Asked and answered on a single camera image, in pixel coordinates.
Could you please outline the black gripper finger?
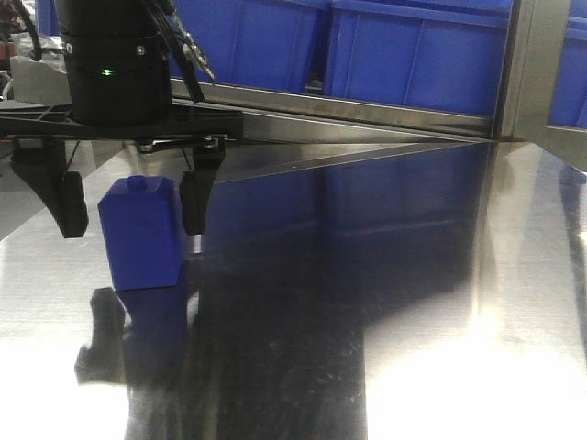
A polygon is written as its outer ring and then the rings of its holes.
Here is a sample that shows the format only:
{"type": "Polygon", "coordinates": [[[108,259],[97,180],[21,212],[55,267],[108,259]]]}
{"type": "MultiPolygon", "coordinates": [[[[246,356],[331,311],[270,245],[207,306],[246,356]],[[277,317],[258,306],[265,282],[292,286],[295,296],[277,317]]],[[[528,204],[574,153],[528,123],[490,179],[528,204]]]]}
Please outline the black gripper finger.
{"type": "Polygon", "coordinates": [[[82,176],[69,171],[65,142],[55,137],[12,140],[10,167],[49,209],[64,238],[82,237],[88,226],[82,176]]]}
{"type": "Polygon", "coordinates": [[[187,235],[205,232],[208,202],[224,158],[222,137],[211,137],[192,147],[192,168],[183,174],[179,186],[183,228],[187,235]]]}

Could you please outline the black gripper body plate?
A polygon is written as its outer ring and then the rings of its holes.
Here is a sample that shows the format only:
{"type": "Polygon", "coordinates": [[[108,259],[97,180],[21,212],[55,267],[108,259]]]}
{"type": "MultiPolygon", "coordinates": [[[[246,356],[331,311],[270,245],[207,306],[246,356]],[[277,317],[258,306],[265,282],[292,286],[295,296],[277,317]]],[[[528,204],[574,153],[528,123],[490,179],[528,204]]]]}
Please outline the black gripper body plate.
{"type": "Polygon", "coordinates": [[[60,138],[134,140],[225,137],[243,140],[243,114],[235,110],[171,104],[161,119],[140,123],[94,124],[77,118],[70,104],[1,108],[1,139],[60,138]]]}

